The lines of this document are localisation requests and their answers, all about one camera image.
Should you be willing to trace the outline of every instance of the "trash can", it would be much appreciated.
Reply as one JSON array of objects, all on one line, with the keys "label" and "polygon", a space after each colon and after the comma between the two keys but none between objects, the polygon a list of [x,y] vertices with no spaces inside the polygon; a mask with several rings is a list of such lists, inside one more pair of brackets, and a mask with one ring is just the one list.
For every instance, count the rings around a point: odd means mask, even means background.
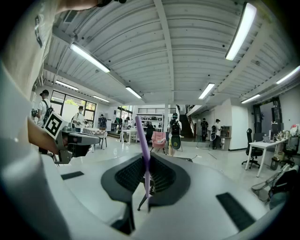
[{"label": "trash can", "polygon": [[277,158],[272,157],[272,162],[271,162],[271,166],[270,169],[272,170],[277,170],[278,164],[279,164],[279,160],[277,160]]}]

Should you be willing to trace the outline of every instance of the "laptop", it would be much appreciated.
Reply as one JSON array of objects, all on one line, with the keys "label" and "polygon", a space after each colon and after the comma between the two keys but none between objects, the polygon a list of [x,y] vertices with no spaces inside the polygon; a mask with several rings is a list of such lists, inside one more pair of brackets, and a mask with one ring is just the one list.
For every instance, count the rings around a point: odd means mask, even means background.
[{"label": "laptop", "polygon": [[263,138],[264,143],[274,143],[274,141],[271,141],[268,136],[263,136],[262,138]]}]

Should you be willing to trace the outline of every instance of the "checkered tablecloth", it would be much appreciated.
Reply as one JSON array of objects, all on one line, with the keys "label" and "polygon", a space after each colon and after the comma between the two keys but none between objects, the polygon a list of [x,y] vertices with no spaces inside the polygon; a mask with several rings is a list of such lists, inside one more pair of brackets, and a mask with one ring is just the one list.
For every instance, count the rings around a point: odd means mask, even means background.
[{"label": "checkered tablecloth", "polygon": [[89,135],[102,135],[106,133],[106,130],[100,130],[99,128],[84,128],[82,133]]}]

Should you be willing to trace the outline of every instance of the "black cap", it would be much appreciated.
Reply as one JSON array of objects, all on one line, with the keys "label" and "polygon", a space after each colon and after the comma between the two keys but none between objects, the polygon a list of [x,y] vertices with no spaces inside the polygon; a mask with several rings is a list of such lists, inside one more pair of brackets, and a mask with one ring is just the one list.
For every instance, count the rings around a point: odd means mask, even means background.
[{"label": "black cap", "polygon": [[42,94],[43,94],[43,93],[45,93],[45,94],[48,94],[48,95],[49,95],[49,92],[48,92],[48,90],[46,90],[46,89],[45,89],[44,91],[42,91],[42,93],[40,94],[40,96],[42,96]]}]

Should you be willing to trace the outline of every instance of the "purple stick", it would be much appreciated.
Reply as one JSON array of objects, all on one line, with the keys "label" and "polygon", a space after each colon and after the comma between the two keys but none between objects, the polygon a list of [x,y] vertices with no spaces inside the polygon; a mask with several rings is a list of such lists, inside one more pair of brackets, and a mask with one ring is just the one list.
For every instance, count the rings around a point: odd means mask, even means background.
[{"label": "purple stick", "polygon": [[137,133],[140,137],[140,143],[142,148],[142,155],[145,160],[145,166],[146,166],[146,173],[145,173],[145,189],[146,189],[146,197],[149,197],[149,191],[150,191],[150,172],[149,172],[149,163],[150,163],[150,152],[148,149],[146,136],[144,133],[144,129],[142,126],[142,120],[140,116],[135,117],[135,123],[137,128]]}]

